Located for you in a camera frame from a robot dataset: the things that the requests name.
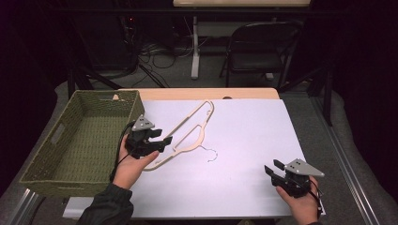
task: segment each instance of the chair leg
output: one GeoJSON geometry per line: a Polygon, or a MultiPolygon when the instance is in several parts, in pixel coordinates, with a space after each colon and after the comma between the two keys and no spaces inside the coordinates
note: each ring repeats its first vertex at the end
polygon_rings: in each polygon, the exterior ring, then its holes
{"type": "Polygon", "coordinates": [[[333,82],[333,72],[334,67],[328,71],[326,81],[325,81],[325,95],[324,95],[324,106],[323,106],[323,115],[329,126],[332,127],[331,119],[330,119],[330,108],[331,108],[331,90],[332,90],[332,82],[333,82]]]}
{"type": "Polygon", "coordinates": [[[222,71],[220,72],[219,78],[222,77],[223,71],[225,70],[225,65],[226,65],[226,57],[224,59],[224,62],[222,63],[222,71]]]}
{"type": "Polygon", "coordinates": [[[229,69],[226,70],[225,87],[229,86],[229,69]]]}
{"type": "Polygon", "coordinates": [[[289,57],[289,55],[290,55],[290,53],[288,52],[283,58],[283,68],[282,68],[281,73],[279,75],[277,89],[281,88],[281,86],[284,84],[284,80],[286,79],[285,76],[284,76],[285,75],[284,73],[287,71],[288,61],[289,61],[289,58],[291,58],[291,57],[289,57]]]}

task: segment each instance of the black sleeve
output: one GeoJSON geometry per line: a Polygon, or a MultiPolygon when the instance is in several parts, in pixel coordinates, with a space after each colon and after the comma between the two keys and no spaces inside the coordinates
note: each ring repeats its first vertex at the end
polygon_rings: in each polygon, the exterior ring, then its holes
{"type": "Polygon", "coordinates": [[[109,184],[108,187],[94,197],[77,224],[122,224],[131,219],[134,207],[130,202],[131,191],[109,184]]]}

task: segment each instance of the wooden table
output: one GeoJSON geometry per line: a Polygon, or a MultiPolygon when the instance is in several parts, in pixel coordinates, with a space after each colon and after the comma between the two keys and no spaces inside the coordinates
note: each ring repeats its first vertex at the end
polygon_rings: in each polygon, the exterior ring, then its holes
{"type": "Polygon", "coordinates": [[[198,100],[223,98],[279,99],[274,88],[142,88],[142,100],[198,100]]]}

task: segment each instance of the black cable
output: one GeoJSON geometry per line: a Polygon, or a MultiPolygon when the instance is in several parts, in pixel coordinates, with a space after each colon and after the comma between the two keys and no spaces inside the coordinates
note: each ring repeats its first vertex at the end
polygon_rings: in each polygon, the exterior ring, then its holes
{"type": "Polygon", "coordinates": [[[145,76],[143,77],[143,79],[141,79],[141,80],[138,81],[138,82],[133,83],[133,84],[131,85],[131,87],[134,87],[135,85],[137,85],[138,83],[140,83],[141,81],[143,81],[147,76],[148,76],[148,75],[145,75],[145,76]]]}
{"type": "Polygon", "coordinates": [[[146,63],[146,64],[148,64],[148,63],[149,63],[149,61],[150,61],[150,55],[149,55],[149,56],[147,56],[147,55],[141,55],[141,56],[148,57],[148,60],[146,61],[146,60],[142,59],[140,56],[138,56],[138,59],[140,59],[141,61],[143,61],[143,63],[146,63]]]}
{"type": "Polygon", "coordinates": [[[170,65],[168,65],[168,66],[166,66],[166,67],[157,66],[156,63],[155,63],[155,56],[156,56],[156,55],[157,55],[157,54],[154,54],[153,57],[152,57],[152,64],[153,64],[153,66],[154,66],[155,68],[170,68],[170,67],[172,67],[172,66],[175,64],[175,62],[176,62],[176,56],[175,56],[173,53],[171,53],[171,56],[173,57],[173,62],[172,62],[170,65]]]}
{"type": "Polygon", "coordinates": [[[130,74],[133,74],[135,71],[137,71],[137,68],[138,68],[137,66],[138,66],[138,64],[137,64],[135,67],[126,68],[125,70],[121,71],[121,72],[118,73],[118,74],[115,74],[115,75],[107,75],[107,76],[104,76],[104,77],[106,77],[106,79],[108,79],[108,80],[114,80],[114,79],[126,77],[126,76],[128,76],[128,75],[130,75],[130,74]]]}
{"type": "Polygon", "coordinates": [[[188,49],[192,49],[192,48],[189,48],[189,46],[191,45],[191,43],[192,43],[192,41],[187,41],[187,43],[186,43],[186,45],[185,45],[185,49],[183,49],[183,51],[180,53],[180,54],[177,54],[177,53],[175,53],[175,56],[176,57],[181,57],[181,56],[184,56],[185,55],[185,52],[188,50],[188,49]]]}
{"type": "MultiPolygon", "coordinates": [[[[296,180],[289,179],[289,181],[293,181],[293,182],[294,182],[296,185],[298,185],[300,188],[304,188],[304,187],[303,187],[299,182],[297,182],[296,180]]],[[[314,185],[315,188],[316,188],[316,192],[318,193],[317,195],[315,195],[311,190],[308,191],[308,193],[310,193],[310,194],[314,197],[314,199],[316,200],[316,203],[317,203],[317,205],[318,205],[318,210],[317,210],[316,215],[317,215],[317,217],[318,217],[318,219],[319,219],[319,218],[321,217],[321,214],[323,213],[322,204],[321,204],[321,195],[319,195],[319,193],[322,193],[322,191],[319,190],[318,186],[315,184],[314,181],[312,181],[311,179],[310,179],[310,181],[311,181],[311,183],[313,183],[313,185],[314,185]]]]}
{"type": "Polygon", "coordinates": [[[109,177],[110,181],[113,182],[115,175],[116,175],[116,170],[117,170],[117,166],[120,164],[120,162],[122,162],[129,154],[127,154],[126,156],[124,156],[120,161],[119,161],[119,153],[120,153],[120,146],[122,145],[123,142],[123,137],[126,133],[126,130],[128,128],[131,128],[133,125],[135,124],[135,121],[129,122],[128,124],[126,124],[126,126],[123,128],[122,133],[120,134],[120,138],[119,138],[119,142],[117,144],[117,151],[116,151],[116,157],[115,157],[115,165],[114,165],[114,169],[111,172],[111,175],[109,177]]]}
{"type": "Polygon", "coordinates": [[[161,83],[161,81],[159,81],[159,79],[158,78],[156,78],[147,68],[145,68],[143,65],[138,65],[138,67],[140,68],[140,69],[142,69],[143,70],[143,72],[145,72],[148,76],[149,76],[149,78],[150,79],[152,79],[152,81],[155,83],[155,84],[157,84],[159,87],[161,87],[161,88],[165,88],[165,86],[163,85],[163,83],[161,83]]]}
{"type": "Polygon", "coordinates": [[[168,88],[170,88],[169,83],[167,83],[167,81],[166,81],[158,72],[156,72],[155,70],[152,70],[152,72],[155,73],[156,75],[160,76],[161,79],[164,81],[164,83],[166,83],[166,86],[167,86],[168,88]]]}

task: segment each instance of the wrist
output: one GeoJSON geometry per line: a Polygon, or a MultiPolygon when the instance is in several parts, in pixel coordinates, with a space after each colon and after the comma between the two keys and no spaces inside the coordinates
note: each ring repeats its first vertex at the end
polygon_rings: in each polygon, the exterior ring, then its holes
{"type": "Polygon", "coordinates": [[[303,219],[302,221],[298,221],[298,225],[312,225],[312,224],[317,224],[318,219],[317,218],[306,218],[303,219]]]}
{"type": "Polygon", "coordinates": [[[115,179],[112,183],[120,188],[124,188],[127,190],[130,190],[131,188],[131,185],[128,184],[128,182],[124,181],[123,179],[119,179],[117,176],[115,176],[115,179]]]}

